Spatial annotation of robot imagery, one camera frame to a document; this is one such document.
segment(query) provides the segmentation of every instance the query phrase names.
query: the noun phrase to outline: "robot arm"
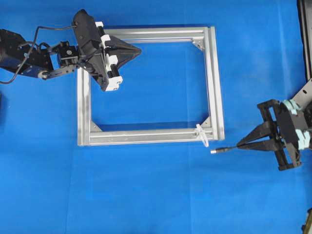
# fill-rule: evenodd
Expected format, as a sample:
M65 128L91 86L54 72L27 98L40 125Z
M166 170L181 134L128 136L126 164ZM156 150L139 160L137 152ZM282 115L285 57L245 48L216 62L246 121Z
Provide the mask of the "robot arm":
M96 25L92 16L85 10L78 11L71 26L74 29L78 46L62 41L56 46L46 43L29 44L16 33L0 30L0 67L24 76L51 79L82 67L94 78L103 91L119 88L122 77L118 69L134 59L141 50L124 41L105 34L103 24ZM58 69L54 69L50 56L57 54Z

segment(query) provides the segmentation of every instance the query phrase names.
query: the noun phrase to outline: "wire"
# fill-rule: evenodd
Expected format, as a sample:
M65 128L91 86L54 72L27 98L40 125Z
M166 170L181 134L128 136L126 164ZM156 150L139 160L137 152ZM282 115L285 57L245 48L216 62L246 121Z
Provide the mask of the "wire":
M75 28L76 26L67 26L67 27L63 27L63 28L51 28L51 27L43 27L43 26L38 26L35 32L35 38L34 41L31 41L31 47L28 50L28 53L26 54L25 58L23 59L23 61L21 62L21 64L19 65L19 68L16 70L15 74L13 75L13 77L9 80L9 81L0 81L0 84L10 84L12 83L16 76L18 75L18 73L20 72L21 68L23 67L23 65L26 63L27 59L29 58L30 53L32 52L36 41L37 41L37 36L38 36L38 31L39 29L46 29L46 30L55 30L55 31L62 31L62 30L67 30L67 29L71 29L71 28Z
M28 45L28 44L32 44L32 43L34 43L33 41L26 41L25 43L23 43L23 44L19 44L19 47L22 47L22 46L26 46L26 45Z

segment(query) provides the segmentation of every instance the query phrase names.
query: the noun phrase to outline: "cable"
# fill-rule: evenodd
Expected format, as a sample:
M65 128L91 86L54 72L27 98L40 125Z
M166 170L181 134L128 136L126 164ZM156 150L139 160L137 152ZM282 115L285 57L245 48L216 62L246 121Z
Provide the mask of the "cable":
M229 150L235 149L237 148L237 146L233 146L233 147L225 147L225 148L217 148L215 150L211 150L210 153L211 154L218 154L218 153L223 153L223 152L227 152Z
M45 42L41 42L38 46L37 46L37 50L38 50L38 53L41 54L41 46L45 46L46 48L49 48L49 44L48 43L45 43Z
M23 47L23 46L26 46L26 45L28 45L28 44L32 44L32 43L34 43L33 41L26 41L25 43L23 43L23 44L19 44L19 47Z
M34 41L31 42L31 47L27 53L27 55L25 56L25 58L23 59L23 61L21 62L21 64L19 65L19 68L16 70L15 74L13 75L13 77L9 80L9 81L0 81L0 84L10 84L12 83L16 76L18 75L18 73L20 72L22 66L26 63L27 59L29 58L30 53L32 52L35 44L36 44L36 40L37 40L37 36L38 36L38 31L39 29L46 29L46 30L55 30L55 31L61 31L61 30L67 30L67 29L71 29L71 28L75 28L76 26L67 26L67 27L63 27L63 28L51 28L51 27L43 27L43 26L38 26L35 32L35 38Z

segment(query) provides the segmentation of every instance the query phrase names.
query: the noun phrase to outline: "aluminum frame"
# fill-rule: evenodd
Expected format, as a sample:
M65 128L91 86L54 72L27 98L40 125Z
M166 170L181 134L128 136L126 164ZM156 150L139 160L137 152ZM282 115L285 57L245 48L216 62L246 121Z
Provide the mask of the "aluminum frame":
M105 33L127 43L192 42L203 51L205 58L209 116L201 124L201 132L195 126L185 129L104 132L92 121L90 78L88 72L79 68L77 74L79 146L202 141L203 134L207 140L224 139L214 27L106 29Z

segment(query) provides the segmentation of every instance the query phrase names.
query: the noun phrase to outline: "blue table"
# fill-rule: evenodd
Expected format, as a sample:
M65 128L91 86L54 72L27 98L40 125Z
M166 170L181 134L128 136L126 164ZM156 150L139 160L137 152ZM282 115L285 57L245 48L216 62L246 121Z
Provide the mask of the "blue table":
M216 27L226 140L211 148L261 123L256 104L291 98L305 83L293 0L17 0L1 4L0 25L32 40L38 25L67 26L81 8L107 27ZM76 43L72 31L39 33L39 41L60 40ZM92 83L94 121L201 122L201 52L179 43L139 47L142 55L120 70L120 90ZM301 167L279 172L273 153L211 155L202 143L80 148L74 74L18 76L0 92L1 233L293 234L312 207L309 151Z

